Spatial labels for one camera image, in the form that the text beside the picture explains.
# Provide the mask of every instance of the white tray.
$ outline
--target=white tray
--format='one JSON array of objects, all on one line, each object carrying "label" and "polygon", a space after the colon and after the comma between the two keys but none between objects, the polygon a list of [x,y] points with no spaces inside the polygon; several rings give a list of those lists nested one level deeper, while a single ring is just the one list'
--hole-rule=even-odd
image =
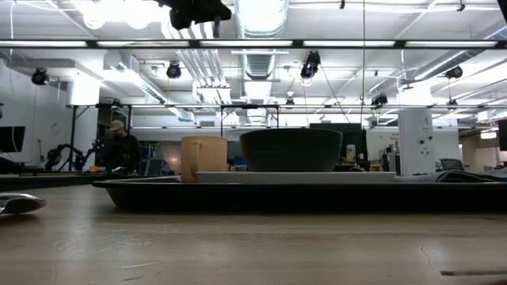
[{"label": "white tray", "polygon": [[378,184],[395,182],[396,173],[251,173],[198,172],[200,183],[241,184]]}]

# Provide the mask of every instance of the computer screen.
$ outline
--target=computer screen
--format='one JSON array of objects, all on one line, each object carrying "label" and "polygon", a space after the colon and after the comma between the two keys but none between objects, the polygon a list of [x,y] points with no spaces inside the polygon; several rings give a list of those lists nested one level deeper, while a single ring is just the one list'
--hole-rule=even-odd
[{"label": "computer screen", "polygon": [[26,127],[0,127],[0,152],[23,151]]}]

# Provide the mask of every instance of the gray bowl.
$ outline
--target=gray bowl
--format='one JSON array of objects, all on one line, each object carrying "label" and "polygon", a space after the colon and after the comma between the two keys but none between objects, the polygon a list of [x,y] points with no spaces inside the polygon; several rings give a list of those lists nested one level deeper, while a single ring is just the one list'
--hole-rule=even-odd
[{"label": "gray bowl", "polygon": [[340,159],[343,134],[322,129],[268,129],[240,136],[253,172],[331,172]]}]

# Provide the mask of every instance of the cable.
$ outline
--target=cable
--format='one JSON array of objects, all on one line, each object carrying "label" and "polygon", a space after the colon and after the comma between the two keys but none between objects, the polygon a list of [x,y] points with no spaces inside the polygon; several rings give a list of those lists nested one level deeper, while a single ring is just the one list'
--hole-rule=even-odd
[{"label": "cable", "polygon": [[365,79],[366,79],[366,0],[363,0],[363,91],[361,92],[361,114],[360,124],[361,130],[363,129],[363,107],[364,107],[364,91],[365,91]]},{"label": "cable", "polygon": [[331,93],[333,94],[333,97],[334,97],[334,99],[336,100],[336,104],[338,104],[338,106],[340,107],[341,113],[345,116],[345,118],[347,119],[347,122],[349,122],[349,123],[350,123],[350,120],[349,120],[349,118],[347,117],[347,114],[345,113],[345,110],[341,107],[340,101],[338,100],[338,98],[336,97],[336,94],[334,93],[333,86],[331,86],[330,80],[329,80],[329,79],[327,79],[326,71],[324,70],[324,66],[322,66],[322,64],[320,64],[320,69],[322,70],[322,73],[324,74],[324,77],[326,78],[327,85],[328,85],[328,86],[330,87],[330,89],[331,89]]},{"label": "cable", "polygon": [[27,5],[27,6],[30,6],[32,8],[36,8],[36,9],[40,9],[40,10],[45,10],[45,11],[79,11],[79,9],[77,9],[77,8],[72,8],[72,9],[44,8],[44,7],[41,7],[41,6],[33,5],[33,4],[30,4],[30,3],[24,3],[24,2],[18,2],[17,4]]},{"label": "cable", "polygon": [[310,122],[308,120],[308,107],[307,107],[307,91],[306,87],[303,85],[303,96],[304,96],[304,109],[305,113],[307,114],[307,127],[310,127]]}]

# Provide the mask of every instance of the wooden table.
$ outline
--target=wooden table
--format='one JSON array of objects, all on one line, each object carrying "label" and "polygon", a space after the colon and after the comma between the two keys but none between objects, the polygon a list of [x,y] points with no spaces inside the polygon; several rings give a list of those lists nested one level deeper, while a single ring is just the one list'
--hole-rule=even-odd
[{"label": "wooden table", "polygon": [[501,215],[153,215],[91,186],[0,216],[2,284],[503,284]]}]

